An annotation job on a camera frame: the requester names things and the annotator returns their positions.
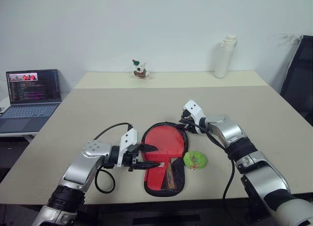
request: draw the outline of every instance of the christmas hat figurine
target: christmas hat figurine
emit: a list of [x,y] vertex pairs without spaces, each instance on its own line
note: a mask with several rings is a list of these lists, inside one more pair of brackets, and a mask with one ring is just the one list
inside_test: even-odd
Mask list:
[[139,78],[145,78],[149,75],[149,72],[146,70],[146,63],[140,63],[139,61],[133,60],[136,70],[134,70],[134,75]]

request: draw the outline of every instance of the laptop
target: laptop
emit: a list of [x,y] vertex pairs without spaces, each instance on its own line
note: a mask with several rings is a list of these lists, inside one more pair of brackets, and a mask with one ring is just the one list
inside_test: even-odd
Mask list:
[[38,132],[61,103],[57,69],[6,72],[11,106],[0,134]]

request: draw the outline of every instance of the laptop screen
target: laptop screen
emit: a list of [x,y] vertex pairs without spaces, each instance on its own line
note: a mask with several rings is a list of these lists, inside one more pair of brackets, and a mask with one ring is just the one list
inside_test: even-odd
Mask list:
[[6,72],[11,105],[61,102],[57,69]]

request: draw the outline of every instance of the black cable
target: black cable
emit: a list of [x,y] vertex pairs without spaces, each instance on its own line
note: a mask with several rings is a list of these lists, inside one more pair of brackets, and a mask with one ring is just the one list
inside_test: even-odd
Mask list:
[[2,224],[4,224],[4,221],[5,221],[5,215],[6,215],[6,205],[4,205],[4,215],[3,215],[3,221],[2,221]]
[[[100,166],[99,169],[98,169],[97,172],[96,172],[96,175],[95,175],[95,177],[94,177],[94,185],[96,186],[96,188],[98,189],[98,191],[101,192],[101,193],[106,193],[106,194],[107,194],[107,193],[111,193],[111,192],[113,192],[114,189],[115,189],[115,179],[114,179],[113,175],[112,175],[110,172],[108,172],[108,171],[106,171],[106,170],[102,170],[102,169],[101,169],[102,167],[103,167],[103,166]],[[102,189],[99,187],[99,185],[98,185],[98,175],[99,175],[100,171],[107,173],[107,174],[111,177],[111,179],[112,179],[112,181],[113,181],[113,187],[112,187],[111,190],[105,191],[105,190],[102,190]]]
[[112,129],[113,127],[117,127],[117,126],[121,126],[121,125],[128,125],[128,131],[133,128],[132,124],[128,123],[128,122],[121,122],[121,123],[117,123],[115,125],[112,125],[110,127],[108,127],[107,129],[105,129],[103,132],[101,132],[99,135],[97,135],[93,140],[98,139],[100,136],[103,135],[103,133],[107,132],[108,130]]
[[[189,125],[192,125],[192,126],[195,126],[195,127],[198,127],[201,131],[203,131],[206,136],[217,146],[219,146],[221,149],[223,149],[225,151],[225,148],[206,130],[204,129],[203,127],[197,125],[196,123],[194,122],[191,122],[191,121],[188,121],[187,119],[184,119],[184,118],[181,118],[181,120]],[[228,189],[234,179],[234,175],[235,175],[235,163],[233,160],[230,160],[231,161],[231,175],[230,175],[230,178],[228,180],[228,183],[226,185],[226,188],[224,190],[224,193],[223,193],[223,198],[222,198],[222,204],[223,204],[223,208],[225,209],[226,213],[234,220],[236,221],[237,224],[239,224],[240,226],[244,226],[243,224],[241,224],[227,209],[227,206],[226,206],[226,195],[227,195],[227,192],[228,192]]]

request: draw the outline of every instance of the green donut toy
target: green donut toy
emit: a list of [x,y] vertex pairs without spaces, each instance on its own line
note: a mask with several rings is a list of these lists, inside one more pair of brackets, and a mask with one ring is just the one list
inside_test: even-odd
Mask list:
[[191,170],[204,168],[207,164],[206,156],[197,151],[187,152],[183,160],[185,165]]

